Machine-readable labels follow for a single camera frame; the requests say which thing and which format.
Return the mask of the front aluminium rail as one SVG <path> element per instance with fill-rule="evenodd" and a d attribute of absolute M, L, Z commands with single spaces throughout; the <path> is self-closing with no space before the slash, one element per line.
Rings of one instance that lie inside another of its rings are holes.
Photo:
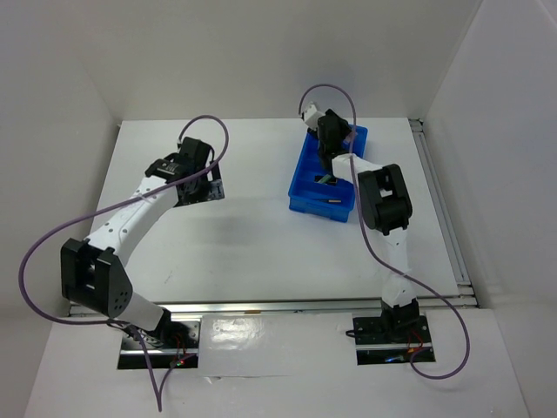
<path fill-rule="evenodd" d="M 478 301 L 472 295 L 449 298 L 457 308 L 476 308 Z M 419 301 L 422 309 L 448 307 L 442 300 L 425 298 Z M 295 300 L 295 301 L 260 301 L 230 303 L 171 303 L 163 305 L 174 314 L 244 314 L 244 313 L 282 313 L 282 312 L 333 312 L 363 311 L 381 308 L 377 299 L 369 300 Z M 91 309 L 76 304 L 70 305 L 70 317 L 99 316 Z"/>

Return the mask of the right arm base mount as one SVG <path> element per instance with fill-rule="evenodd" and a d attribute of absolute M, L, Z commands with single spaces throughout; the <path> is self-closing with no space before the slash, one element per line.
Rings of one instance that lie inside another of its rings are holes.
<path fill-rule="evenodd" d="M 435 354 L 426 316 L 416 300 L 404 307 L 381 303 L 379 314 L 352 318 L 345 335 L 355 342 L 357 363 L 362 365 L 433 362 Z"/>

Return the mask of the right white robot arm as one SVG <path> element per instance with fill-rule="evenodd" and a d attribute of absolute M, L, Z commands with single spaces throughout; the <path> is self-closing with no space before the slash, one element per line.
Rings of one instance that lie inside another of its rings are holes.
<path fill-rule="evenodd" d="M 326 174 L 355 187 L 358 213 L 365 230 L 384 238 L 386 268 L 381 294 L 379 330 L 389 341 L 401 340 L 419 320 L 419 303 L 407 256 L 407 228 L 413 206 L 400 167 L 377 165 L 349 147 L 354 129 L 334 111 L 309 108 L 302 114 L 308 131 L 318 140 L 319 162 Z"/>

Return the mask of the black gold lipstick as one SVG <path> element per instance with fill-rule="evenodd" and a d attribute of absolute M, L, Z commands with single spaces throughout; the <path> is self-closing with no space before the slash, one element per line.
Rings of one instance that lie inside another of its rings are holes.
<path fill-rule="evenodd" d="M 337 179 L 334 178 L 333 176 L 330 176 L 330 175 L 316 176 L 314 178 L 314 181 L 317 184 L 323 184 L 323 185 L 336 185 L 337 184 Z"/>

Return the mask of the right side aluminium rail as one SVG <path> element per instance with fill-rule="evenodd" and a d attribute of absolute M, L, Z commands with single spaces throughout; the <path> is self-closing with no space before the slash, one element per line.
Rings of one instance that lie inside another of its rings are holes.
<path fill-rule="evenodd" d="M 453 223 L 448 212 L 446 201 L 440 187 L 439 177 L 434 167 L 432 154 L 426 143 L 426 135 L 424 124 L 421 119 L 408 119 L 410 129 L 413 135 L 414 143 L 419 154 L 419 159 L 426 176 L 430 194 L 433 200 L 433 206 L 440 223 L 440 230 L 445 241 L 448 257 L 450 259 L 455 282 L 459 289 L 460 299 L 473 299 L 472 306 L 478 304 L 476 300 L 473 284 L 470 281 L 469 274 L 466 268 L 462 252 L 460 250 L 460 243 L 456 237 Z"/>

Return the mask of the aluminium rail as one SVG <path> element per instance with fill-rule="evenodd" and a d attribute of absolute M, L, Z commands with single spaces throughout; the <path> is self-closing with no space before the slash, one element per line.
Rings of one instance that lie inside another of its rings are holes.
<path fill-rule="evenodd" d="M 440 223 L 440 230 L 445 241 L 448 257 L 450 259 L 455 282 L 459 289 L 460 299 L 473 299 L 472 306 L 478 304 L 476 300 L 473 284 L 470 281 L 469 274 L 466 268 L 462 252 L 460 250 L 460 243 L 456 237 L 453 223 L 448 212 L 446 201 L 440 187 L 439 177 L 434 167 L 432 154 L 426 143 L 426 135 L 424 124 L 421 119 L 408 119 L 410 129 L 413 135 L 414 143 L 419 154 L 419 159 L 426 176 L 430 194 L 433 200 L 433 206 Z"/>
<path fill-rule="evenodd" d="M 478 301 L 472 295 L 449 298 L 457 308 L 476 308 Z M 442 300 L 425 298 L 419 301 L 422 309 L 448 307 Z M 282 312 L 333 312 L 363 311 L 381 308 L 377 299 L 369 300 L 295 300 L 295 301 L 260 301 L 230 303 L 171 303 L 163 305 L 174 314 L 244 314 L 244 313 L 282 313 Z M 91 309 L 76 304 L 70 305 L 70 317 L 99 316 Z"/>

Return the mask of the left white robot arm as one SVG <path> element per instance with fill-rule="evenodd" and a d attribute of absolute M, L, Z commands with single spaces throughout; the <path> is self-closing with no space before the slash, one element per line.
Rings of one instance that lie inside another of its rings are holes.
<path fill-rule="evenodd" d="M 135 292 L 125 268 L 138 244 L 166 212 L 225 196 L 213 155 L 205 142 L 183 139 L 176 152 L 147 168 L 131 204 L 117 210 L 85 239 L 68 239 L 61 249 L 65 299 L 133 325 L 152 347 L 188 342 L 191 329 L 172 320 L 168 309 Z"/>

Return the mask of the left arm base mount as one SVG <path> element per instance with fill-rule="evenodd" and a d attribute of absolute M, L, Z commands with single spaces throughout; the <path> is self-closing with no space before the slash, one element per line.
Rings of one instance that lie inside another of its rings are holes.
<path fill-rule="evenodd" d="M 188 328 L 187 337 L 171 337 L 170 343 L 161 343 L 139 330 L 147 348 L 153 369 L 168 369 L 176 361 L 176 368 L 194 369 L 198 367 L 198 345 L 201 318 L 186 316 L 182 323 Z M 131 331 L 124 331 L 119 349 L 118 370 L 145 370 L 147 368 L 144 350 L 138 337 Z"/>

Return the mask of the blue plastic organizer bin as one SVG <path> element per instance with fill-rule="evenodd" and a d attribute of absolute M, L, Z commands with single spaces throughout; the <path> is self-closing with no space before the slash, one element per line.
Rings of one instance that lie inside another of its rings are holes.
<path fill-rule="evenodd" d="M 355 203 L 353 186 L 343 179 L 337 179 L 336 185 L 314 181 L 316 176 L 324 175 L 327 173 L 319 162 L 318 140 L 308 131 L 288 192 L 289 209 L 346 223 Z M 332 205 L 318 199 L 341 199 L 342 203 Z"/>

